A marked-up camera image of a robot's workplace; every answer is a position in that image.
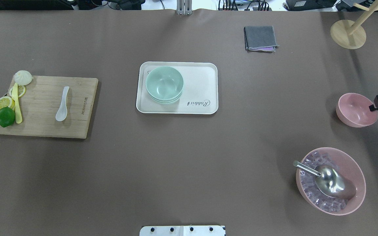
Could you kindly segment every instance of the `wooden stand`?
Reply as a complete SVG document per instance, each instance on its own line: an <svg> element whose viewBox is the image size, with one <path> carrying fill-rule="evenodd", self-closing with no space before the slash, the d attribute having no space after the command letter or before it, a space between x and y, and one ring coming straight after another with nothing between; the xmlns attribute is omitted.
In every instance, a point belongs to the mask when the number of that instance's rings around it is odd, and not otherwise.
<svg viewBox="0 0 378 236"><path fill-rule="evenodd" d="M378 10L378 0L369 7L361 6L354 3L354 6L365 10L356 22L350 20L340 20L335 22L330 28L330 36L341 47L347 49L357 49L364 45L366 42L366 31L361 27L364 21Z"/></svg>

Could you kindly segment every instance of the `wooden cutting board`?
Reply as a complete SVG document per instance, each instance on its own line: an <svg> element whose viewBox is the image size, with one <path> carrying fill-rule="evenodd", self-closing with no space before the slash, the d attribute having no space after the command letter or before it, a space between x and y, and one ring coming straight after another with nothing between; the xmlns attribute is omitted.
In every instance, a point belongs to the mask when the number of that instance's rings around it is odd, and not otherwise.
<svg viewBox="0 0 378 236"><path fill-rule="evenodd" d="M18 99L23 122L0 126L0 134L87 138L98 82L96 78L33 76L26 85L26 93ZM66 101L68 115L64 121L57 121L55 115L65 86L70 87Z"/></svg>

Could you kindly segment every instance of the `yellow-green knife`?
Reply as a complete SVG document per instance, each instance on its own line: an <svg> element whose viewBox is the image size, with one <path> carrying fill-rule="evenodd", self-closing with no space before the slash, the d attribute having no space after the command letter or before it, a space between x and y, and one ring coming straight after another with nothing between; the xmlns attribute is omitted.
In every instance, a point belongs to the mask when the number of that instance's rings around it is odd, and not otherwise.
<svg viewBox="0 0 378 236"><path fill-rule="evenodd" d="M17 85L17 83L15 83L14 87L12 88L11 97L12 97L12 100L14 100L14 105L15 105L15 122L17 124L20 124L21 122L23 122L23 117L21 116L20 103L18 102L18 85Z"/></svg>

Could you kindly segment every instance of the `gray cloth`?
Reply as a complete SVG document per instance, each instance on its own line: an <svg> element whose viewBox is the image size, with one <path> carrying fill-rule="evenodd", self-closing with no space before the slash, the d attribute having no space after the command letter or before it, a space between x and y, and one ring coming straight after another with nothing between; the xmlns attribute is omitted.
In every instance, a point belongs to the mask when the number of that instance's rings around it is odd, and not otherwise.
<svg viewBox="0 0 378 236"><path fill-rule="evenodd" d="M279 46L275 40L273 26L246 26L244 28L244 44L250 51L275 51Z"/></svg>

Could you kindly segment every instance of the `pink bowl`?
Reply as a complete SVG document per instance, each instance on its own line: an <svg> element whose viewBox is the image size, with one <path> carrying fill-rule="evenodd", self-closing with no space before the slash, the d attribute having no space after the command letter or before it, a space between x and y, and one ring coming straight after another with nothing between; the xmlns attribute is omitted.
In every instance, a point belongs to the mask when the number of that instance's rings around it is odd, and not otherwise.
<svg viewBox="0 0 378 236"><path fill-rule="evenodd" d="M345 209L341 209L338 212L327 212L320 208L318 208L316 205L312 203L311 200L309 200L306 196L306 193L303 190L303 187L301 185L301 179L300 179L300 170L297 169L296 173L296 181L297 181L297 187L300 190L301 195L306 199L308 203L310 203L315 208L323 211L324 213L330 214L330 215L348 215L353 213L356 209L358 209L361 204L364 201L364 198L366 197L366 180L364 179L363 172L360 169L360 166L354 161L352 157L350 157L345 152L338 150L336 148L332 147L320 147L316 148L313 151L309 152L302 160L311 154L314 151L319 151L320 154L327 153L330 156L330 159L335 163L337 166L339 166L339 173L344 176L345 178L351 180L353 184L357 187L357 193L355 194L355 197L351 198Z"/></svg>
<svg viewBox="0 0 378 236"><path fill-rule="evenodd" d="M361 128L374 124L378 112L371 112L369 106L373 103L368 98L357 93L347 93L339 98L336 114L346 125Z"/></svg>

